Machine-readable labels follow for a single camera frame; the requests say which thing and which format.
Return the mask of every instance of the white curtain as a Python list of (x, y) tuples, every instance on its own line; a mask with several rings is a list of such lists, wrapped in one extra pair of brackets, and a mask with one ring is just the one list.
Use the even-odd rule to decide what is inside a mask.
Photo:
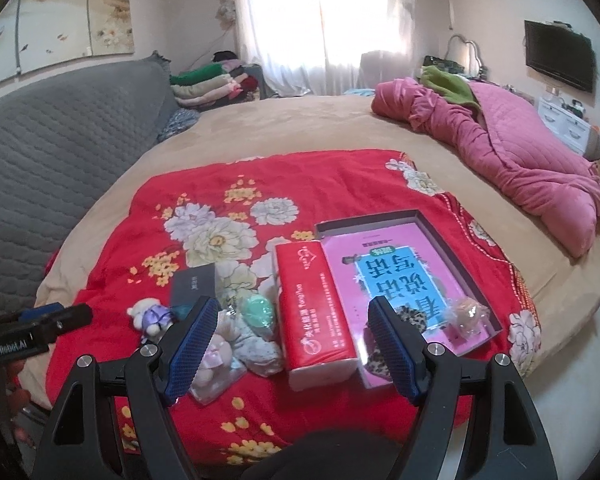
[(235, 0), (240, 58), (282, 96), (410, 75), (414, 0)]

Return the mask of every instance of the black flat screen tv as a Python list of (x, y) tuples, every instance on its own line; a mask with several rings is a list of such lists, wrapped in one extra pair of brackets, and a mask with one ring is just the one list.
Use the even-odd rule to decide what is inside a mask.
[(591, 40), (566, 28), (525, 21), (526, 65), (593, 93), (596, 56)]

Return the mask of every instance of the headboard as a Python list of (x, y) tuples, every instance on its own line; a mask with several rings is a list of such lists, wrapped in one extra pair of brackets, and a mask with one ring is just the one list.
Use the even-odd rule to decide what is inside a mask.
[(177, 108), (157, 52), (0, 98), (0, 310), (33, 306), (51, 255)]

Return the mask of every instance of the floral wall art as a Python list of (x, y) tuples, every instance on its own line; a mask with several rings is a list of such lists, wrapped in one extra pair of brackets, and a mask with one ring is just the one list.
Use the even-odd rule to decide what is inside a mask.
[(133, 52), (129, 0), (10, 0), (0, 13), (0, 81), (81, 57)]

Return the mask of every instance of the beige bed sheet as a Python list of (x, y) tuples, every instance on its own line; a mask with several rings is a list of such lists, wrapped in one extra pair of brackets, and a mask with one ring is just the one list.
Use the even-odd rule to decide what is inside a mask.
[[(38, 289), (37, 305), (72, 304), (109, 235), (150, 177), (250, 156), (313, 150), (383, 148), (406, 152), (421, 171), (458, 197), (522, 273), (542, 325), (532, 368), (556, 353), (600, 306), (600, 223), (586, 256), (574, 261), (544, 226), (469, 170), (448, 147), (370, 111), (360, 96), (275, 99), (205, 112), (187, 132), (145, 153), (93, 206), (62, 245)], [(51, 352), (20, 375), (35, 402), (50, 407), (45, 375)]]

